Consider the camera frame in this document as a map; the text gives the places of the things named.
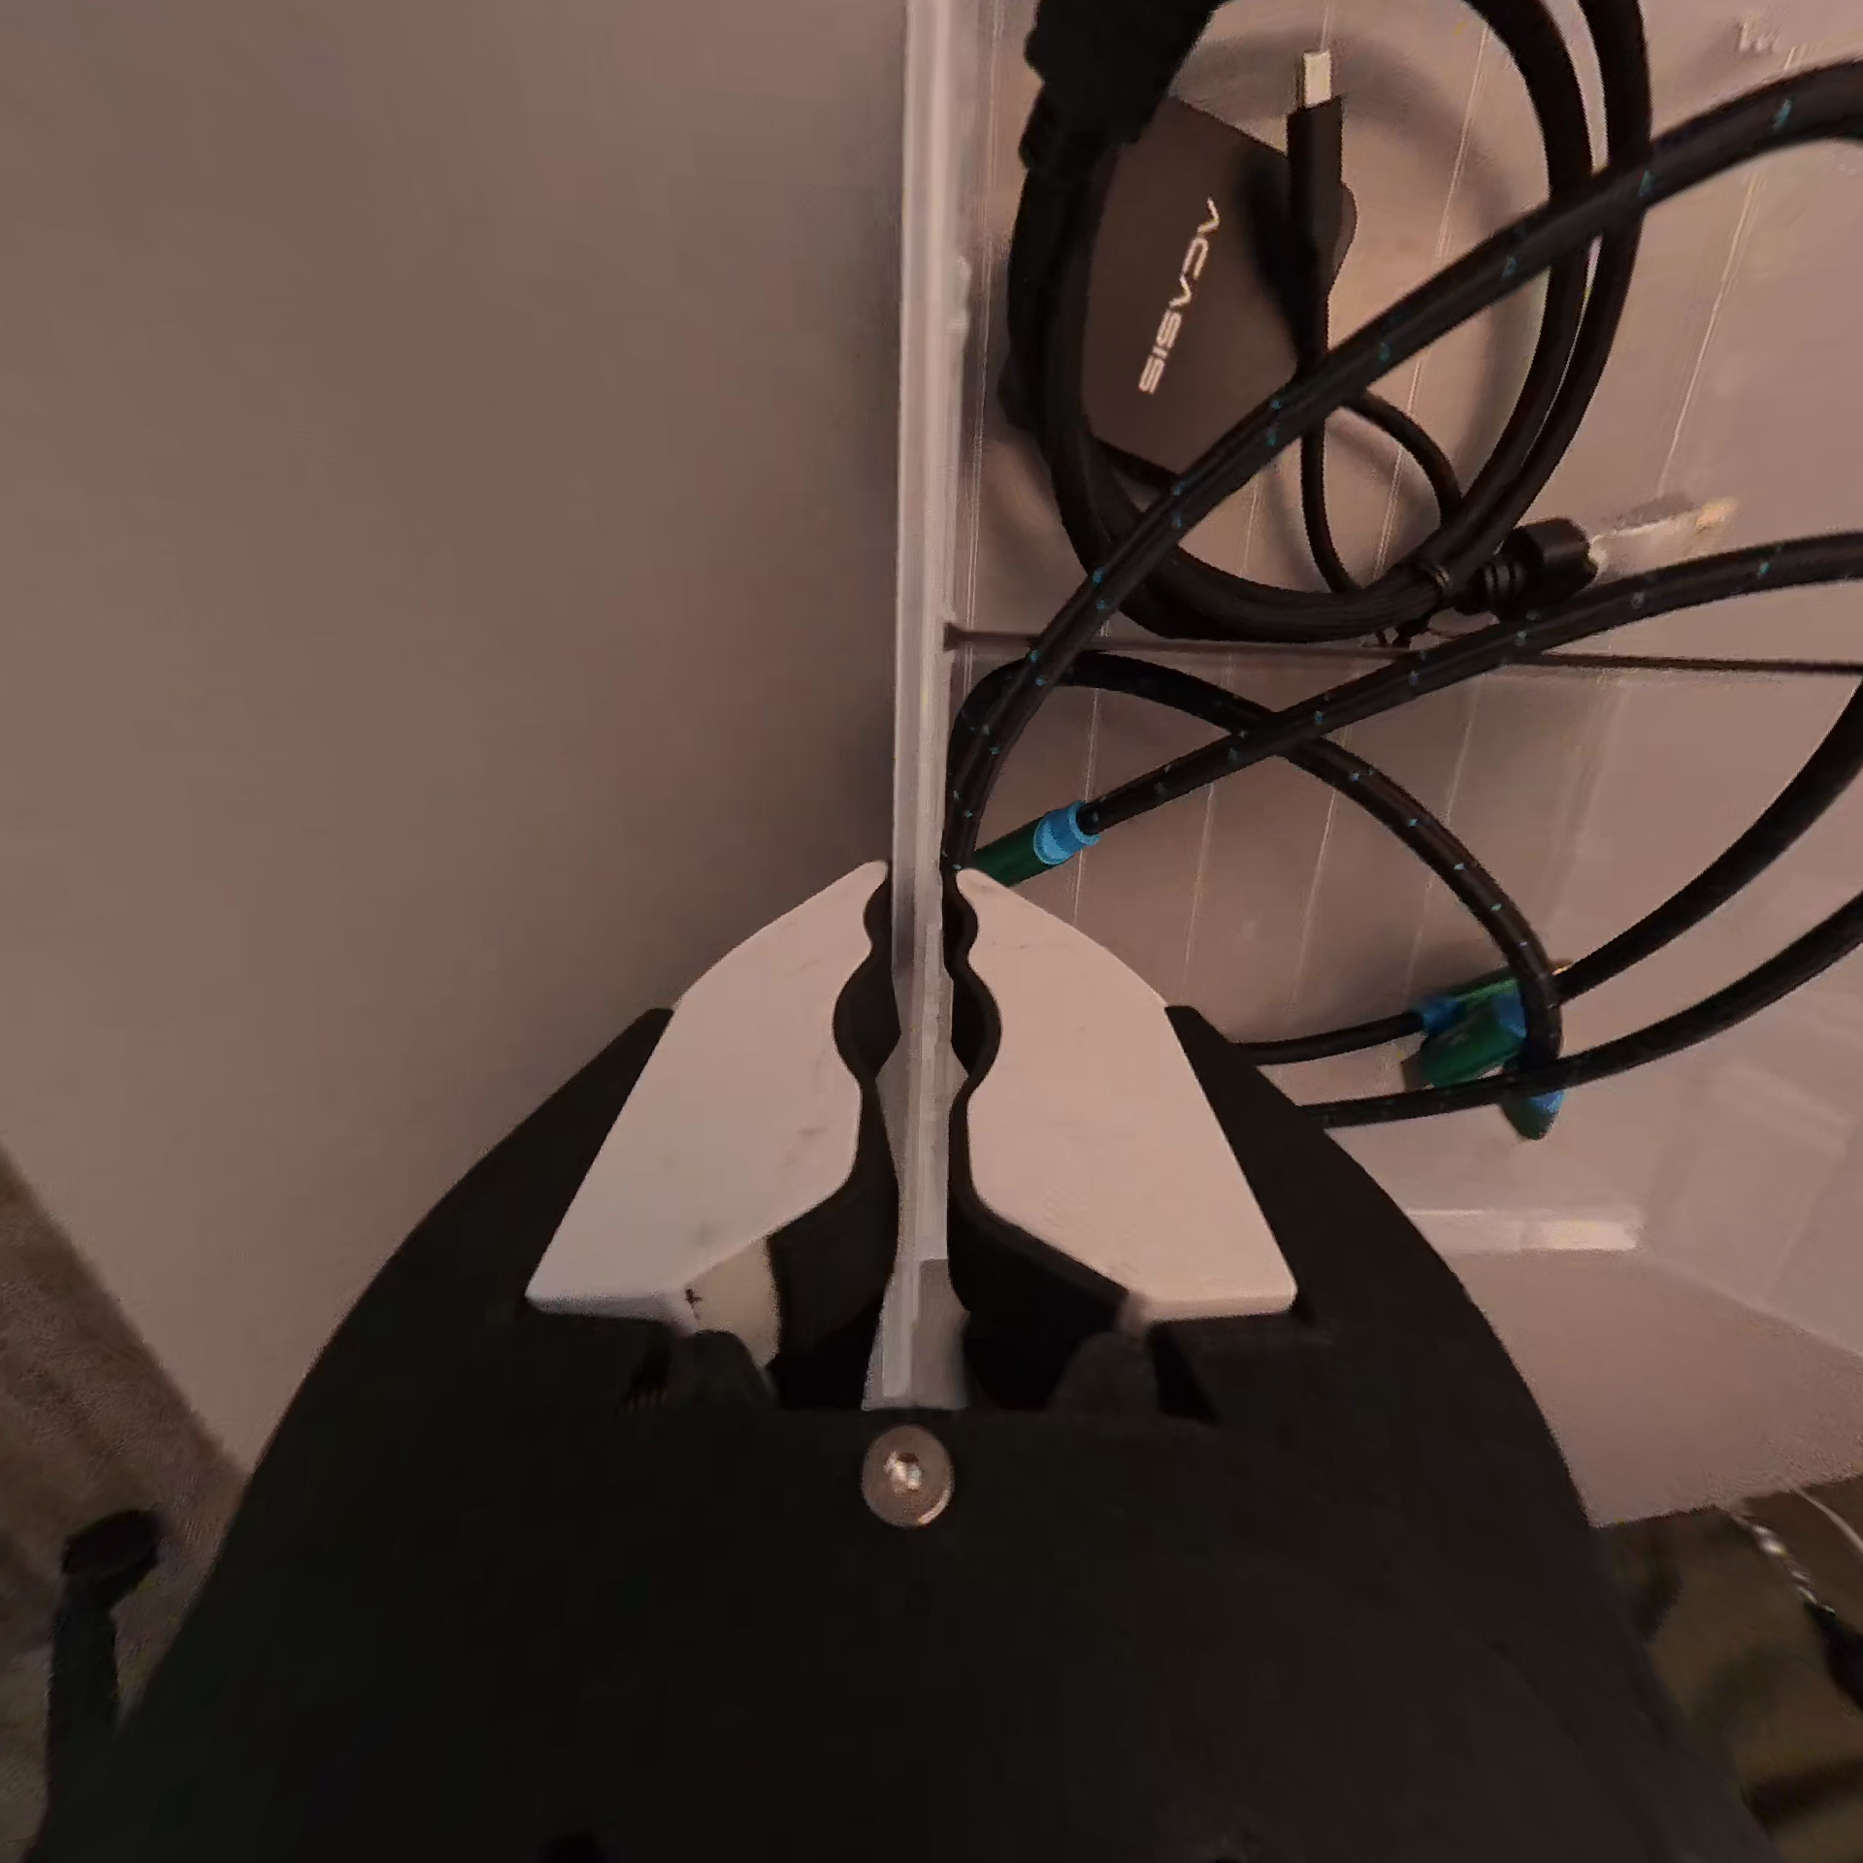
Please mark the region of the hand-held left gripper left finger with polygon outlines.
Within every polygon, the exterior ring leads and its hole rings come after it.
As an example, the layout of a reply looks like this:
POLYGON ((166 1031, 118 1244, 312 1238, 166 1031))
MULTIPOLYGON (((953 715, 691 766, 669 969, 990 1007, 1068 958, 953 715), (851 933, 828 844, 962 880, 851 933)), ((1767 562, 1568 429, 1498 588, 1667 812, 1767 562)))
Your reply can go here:
POLYGON ((879 1098, 901 1020, 891 872, 867 863, 713 964, 672 1010, 529 1279, 540 1314, 737 1338, 865 1375, 893 1277, 879 1098))

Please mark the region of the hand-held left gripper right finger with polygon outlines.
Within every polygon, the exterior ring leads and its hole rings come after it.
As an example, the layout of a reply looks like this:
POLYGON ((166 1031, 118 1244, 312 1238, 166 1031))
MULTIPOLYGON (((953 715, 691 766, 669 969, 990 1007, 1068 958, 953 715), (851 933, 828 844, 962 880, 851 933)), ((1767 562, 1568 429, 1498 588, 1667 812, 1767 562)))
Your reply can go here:
POLYGON ((1088 1271, 1127 1331, 1290 1314, 1297 1281, 1168 1020, 1100 942, 967 869, 966 961, 994 1014, 970 1070, 983 1216, 1088 1271))

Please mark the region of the thin braided hdmi cable green plugs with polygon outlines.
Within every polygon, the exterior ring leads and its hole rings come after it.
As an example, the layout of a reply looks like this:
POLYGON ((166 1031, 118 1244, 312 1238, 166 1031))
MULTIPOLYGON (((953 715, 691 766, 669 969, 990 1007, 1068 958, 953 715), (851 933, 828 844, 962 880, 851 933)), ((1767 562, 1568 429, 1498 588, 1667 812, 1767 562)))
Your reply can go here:
POLYGON ((1439 1114, 1501 1107, 1520 1135, 1551 1132, 1568 1091, 1691 1052, 1775 1007, 1859 950, 1860 902, 1850 898, 1775 958, 1705 1001, 1590 1052, 1564 1054, 1565 1005, 1640 966, 1743 893, 1859 778, 1859 693, 1816 752, 1767 809, 1717 861, 1590 956, 1558 969, 1523 910, 1475 854, 1424 803, 1338 744, 1351 725, 1461 688, 1491 669, 1546 661, 1558 648, 1721 602, 1848 586, 1859 582, 1859 533, 1710 555, 1682 566, 1590 588, 1551 608, 1517 612, 1453 642, 1419 648, 1346 685, 1324 690, 1303 710, 1268 711, 1176 668, 1085 652, 1062 685, 1135 697, 1190 715, 1215 731, 1196 755, 1135 778, 1104 798, 1056 808, 978 851, 952 854, 1013 887, 1093 848, 1114 824, 1262 760, 1289 760, 1334 787, 1411 856, 1473 915, 1500 954, 1500 969, 1397 1016, 1306 1037, 1243 1047, 1252 1065, 1313 1065, 1415 1041, 1412 1085, 1385 1096, 1317 1103, 1331 1128, 1383 1126, 1439 1114))

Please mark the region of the clear plastic storage bin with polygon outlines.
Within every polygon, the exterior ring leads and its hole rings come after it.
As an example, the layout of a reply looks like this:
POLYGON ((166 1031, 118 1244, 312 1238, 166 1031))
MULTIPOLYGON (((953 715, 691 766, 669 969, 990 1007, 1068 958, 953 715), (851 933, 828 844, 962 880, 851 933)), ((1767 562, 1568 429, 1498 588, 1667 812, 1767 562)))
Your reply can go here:
MULTIPOLYGON (((1346 331, 1546 195, 1523 82, 1458 4, 1235 9, 1191 59, 1190 100, 1262 138, 1303 48, 1338 50, 1368 150, 1346 331)), ((941 872, 947 730, 974 679, 1027 646, 1081 582, 1040 454, 1001 411, 1015 139, 1037 98, 1034 4, 909 4, 901 236, 893 950, 901 976, 901 1265, 875 1394, 953 1409, 952 1049, 941 872)), ((1740 456, 1824 411, 1777 339, 1834 338, 1814 284, 1859 262, 1785 255, 1856 229, 1859 155, 1760 166, 1653 230, 1629 355, 1558 494, 1584 522, 1679 520, 1733 496, 1702 547, 1763 522, 1856 522, 1859 483, 1740 456)), ((1633 626, 1619 646, 1501 668, 1341 744, 1480 850, 1559 963, 1619 933, 1740 837, 1848 700, 1859 597, 1801 591, 1746 612, 1633 626)), ((1241 1041, 1406 1010, 1500 964, 1446 880, 1293 768, 1253 768, 1106 831, 1007 895, 1010 956, 1111 984, 1083 1036, 1091 1085, 1165 1087, 1163 1010, 1241 1041)), ((1336 1134, 1473 1289, 1599 1521, 1723 1506, 1859 1472, 1859 954, 1733 1031, 1573 1087, 1544 1138, 1501 1109, 1336 1134)))

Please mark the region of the thick braided hdmi cable green plugs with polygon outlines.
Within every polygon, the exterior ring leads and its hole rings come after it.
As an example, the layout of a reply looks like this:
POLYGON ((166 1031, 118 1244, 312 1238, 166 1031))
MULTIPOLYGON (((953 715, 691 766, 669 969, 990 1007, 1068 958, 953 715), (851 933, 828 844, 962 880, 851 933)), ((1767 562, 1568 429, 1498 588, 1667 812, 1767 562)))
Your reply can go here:
MULTIPOLYGON (((1168 557, 1180 535, 1238 491, 1257 467, 1324 421, 1400 361, 1428 348, 1530 277, 1578 253, 1667 198, 1760 155, 1821 141, 1856 141, 1860 128, 1860 64, 1811 66, 1693 117, 1659 138, 1649 155, 1609 169, 1533 215, 1503 227, 1453 266, 1402 297, 1383 320, 1346 338, 1309 386, 1283 389, 1200 454, 1183 483, 1156 501, 1131 537, 1079 586, 1022 663, 1012 668, 986 724, 947 759, 947 816, 941 848, 946 872, 974 861, 976 833, 994 791, 999 766, 1052 688, 1104 622, 1168 557)), ((1548 612, 1496 622, 1441 648, 1412 652, 1367 676, 1315 695, 1306 705, 1271 715, 1264 725, 1224 737, 1200 752, 1127 783, 1081 809, 1081 824, 1098 831, 1235 777, 1257 760, 1299 749, 1331 731, 1467 684, 1487 669, 1520 663, 1551 648, 1599 636, 1633 622, 1659 618, 1721 598, 1856 582, 1860 541, 1834 533, 1788 543, 1727 551, 1691 564, 1629 577, 1589 591, 1548 612)))

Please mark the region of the black flat adapter box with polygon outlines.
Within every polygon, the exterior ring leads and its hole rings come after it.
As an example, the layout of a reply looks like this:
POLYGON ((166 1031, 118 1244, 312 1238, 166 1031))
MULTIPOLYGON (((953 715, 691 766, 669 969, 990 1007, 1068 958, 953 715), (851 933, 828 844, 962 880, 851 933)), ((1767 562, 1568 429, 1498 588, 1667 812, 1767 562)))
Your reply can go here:
POLYGON ((1289 149, 1165 100, 1119 157, 1088 274, 1083 404, 1114 466, 1186 471, 1313 355, 1306 316, 1358 230, 1345 100, 1289 149))

